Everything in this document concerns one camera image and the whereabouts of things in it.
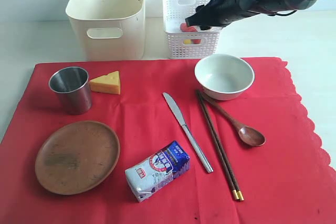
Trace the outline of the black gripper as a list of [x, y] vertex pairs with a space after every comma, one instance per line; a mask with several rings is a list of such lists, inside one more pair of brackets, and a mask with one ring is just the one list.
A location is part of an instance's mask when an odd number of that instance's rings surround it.
[[196, 7], [195, 14], [185, 18], [188, 27], [199, 26], [200, 30], [226, 27], [233, 22], [260, 14], [256, 11], [259, 0], [210, 0]]

